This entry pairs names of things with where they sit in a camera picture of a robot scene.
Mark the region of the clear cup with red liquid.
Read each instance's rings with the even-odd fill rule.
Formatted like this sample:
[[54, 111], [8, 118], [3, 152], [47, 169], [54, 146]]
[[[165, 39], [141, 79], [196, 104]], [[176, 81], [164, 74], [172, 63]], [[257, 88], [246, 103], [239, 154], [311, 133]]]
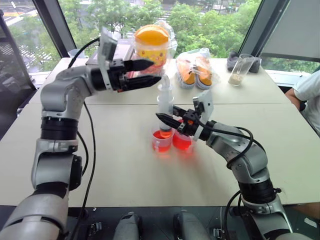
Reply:
[[194, 149], [194, 141], [191, 137], [180, 134], [177, 130], [174, 132], [172, 144], [180, 151], [191, 153]]
[[155, 152], [165, 153], [172, 145], [174, 131], [161, 130], [159, 127], [154, 127], [151, 130], [151, 145]]

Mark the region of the orange white shoe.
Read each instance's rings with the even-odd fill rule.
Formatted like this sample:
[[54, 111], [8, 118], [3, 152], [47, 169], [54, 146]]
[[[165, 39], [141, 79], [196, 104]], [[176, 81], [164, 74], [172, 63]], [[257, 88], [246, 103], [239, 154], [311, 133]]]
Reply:
[[180, 87], [183, 89], [192, 89], [196, 83], [193, 66], [190, 60], [182, 57], [176, 59], [176, 76]]
[[204, 56], [195, 58], [196, 66], [196, 86], [202, 90], [211, 88], [213, 80], [213, 72], [210, 61]]

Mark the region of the dark grey cloth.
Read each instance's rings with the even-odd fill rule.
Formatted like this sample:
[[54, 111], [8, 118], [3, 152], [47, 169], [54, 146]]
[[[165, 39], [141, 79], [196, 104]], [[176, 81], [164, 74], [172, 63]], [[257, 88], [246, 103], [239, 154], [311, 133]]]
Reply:
[[[239, 54], [236, 51], [231, 51], [228, 55], [228, 58], [227, 58], [227, 63], [226, 63], [227, 70], [231, 73], [233, 71], [239, 57], [249, 57], [249, 56], [250, 56], [250, 54], [247, 54], [247, 53]], [[261, 58], [254, 57], [253, 64], [248, 71], [250, 73], [256, 74], [259, 72], [260, 65], [261, 65]]]

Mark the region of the person in white shirt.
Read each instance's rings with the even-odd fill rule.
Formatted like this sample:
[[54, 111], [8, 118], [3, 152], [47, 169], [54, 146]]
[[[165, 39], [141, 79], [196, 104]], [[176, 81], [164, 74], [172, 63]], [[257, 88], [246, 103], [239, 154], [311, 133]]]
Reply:
[[293, 91], [300, 101], [305, 102], [302, 116], [320, 137], [320, 67], [308, 78], [298, 81]]

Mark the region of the dark rounded grey shape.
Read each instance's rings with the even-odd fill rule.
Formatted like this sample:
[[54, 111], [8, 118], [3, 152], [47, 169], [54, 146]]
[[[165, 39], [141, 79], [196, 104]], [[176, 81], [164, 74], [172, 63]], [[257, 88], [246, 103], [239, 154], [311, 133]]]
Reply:
[[174, 240], [211, 240], [200, 220], [186, 210], [174, 214], [173, 234]]
[[119, 220], [112, 240], [142, 240], [142, 218], [128, 212]]

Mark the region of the clear glass with sand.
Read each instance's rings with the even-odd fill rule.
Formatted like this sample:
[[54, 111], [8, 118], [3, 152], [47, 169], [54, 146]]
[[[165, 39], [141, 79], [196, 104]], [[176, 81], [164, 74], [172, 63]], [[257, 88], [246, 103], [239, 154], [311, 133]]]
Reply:
[[231, 72], [228, 83], [240, 86], [255, 60], [256, 58], [250, 54], [232, 51], [227, 58], [227, 70]]

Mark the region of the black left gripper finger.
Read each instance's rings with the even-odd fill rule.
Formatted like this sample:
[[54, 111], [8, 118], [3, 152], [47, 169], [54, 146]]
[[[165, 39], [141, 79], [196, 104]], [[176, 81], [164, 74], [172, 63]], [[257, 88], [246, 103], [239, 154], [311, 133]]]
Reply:
[[123, 64], [126, 72], [139, 72], [151, 67], [154, 62], [148, 59], [135, 59], [126, 60]]
[[143, 75], [134, 78], [128, 78], [124, 81], [124, 91], [132, 91], [137, 89], [148, 88], [161, 80], [160, 76]]

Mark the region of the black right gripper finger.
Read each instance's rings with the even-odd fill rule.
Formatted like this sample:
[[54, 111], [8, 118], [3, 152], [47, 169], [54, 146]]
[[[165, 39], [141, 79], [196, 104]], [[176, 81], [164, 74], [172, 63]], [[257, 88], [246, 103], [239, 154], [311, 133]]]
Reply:
[[186, 114], [186, 110], [178, 107], [177, 105], [173, 105], [172, 114], [176, 117], [183, 117]]
[[155, 114], [157, 118], [165, 125], [174, 128], [175, 130], [178, 131], [184, 131], [185, 130], [185, 124], [182, 118], [179, 120], [174, 119], [172, 116], [169, 116], [166, 113], [156, 113]]

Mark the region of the yellow orange toy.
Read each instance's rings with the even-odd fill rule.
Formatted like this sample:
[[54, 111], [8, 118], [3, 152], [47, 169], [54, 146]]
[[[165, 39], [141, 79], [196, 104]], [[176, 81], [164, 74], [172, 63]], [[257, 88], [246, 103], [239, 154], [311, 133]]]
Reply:
[[159, 25], [142, 26], [134, 33], [134, 50], [137, 59], [146, 59], [153, 65], [143, 70], [144, 73], [158, 74], [167, 62], [169, 33]]

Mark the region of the clear plastic syringe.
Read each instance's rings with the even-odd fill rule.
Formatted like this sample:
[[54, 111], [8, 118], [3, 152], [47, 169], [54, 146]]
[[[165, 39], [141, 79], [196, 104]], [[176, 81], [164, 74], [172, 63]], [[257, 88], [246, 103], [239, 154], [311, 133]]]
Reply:
[[[157, 96], [157, 106], [158, 113], [173, 115], [173, 93], [172, 85], [169, 77], [164, 74], [158, 85], [158, 96]], [[162, 121], [159, 121], [159, 133], [162, 138], [169, 138], [172, 135], [172, 128]]]

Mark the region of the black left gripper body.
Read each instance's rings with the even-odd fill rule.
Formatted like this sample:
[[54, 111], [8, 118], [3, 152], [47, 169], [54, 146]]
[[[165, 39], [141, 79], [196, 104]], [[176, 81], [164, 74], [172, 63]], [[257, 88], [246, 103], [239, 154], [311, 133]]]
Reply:
[[109, 63], [108, 76], [112, 89], [117, 92], [125, 91], [125, 75], [127, 71], [122, 59], [115, 59]]

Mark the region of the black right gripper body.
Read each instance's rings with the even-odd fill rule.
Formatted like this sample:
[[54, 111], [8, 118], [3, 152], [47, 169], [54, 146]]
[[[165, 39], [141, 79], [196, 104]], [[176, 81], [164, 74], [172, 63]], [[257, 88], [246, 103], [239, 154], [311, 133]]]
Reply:
[[188, 109], [183, 117], [184, 130], [177, 130], [185, 136], [195, 136], [198, 127], [200, 126], [200, 113], [195, 110]]

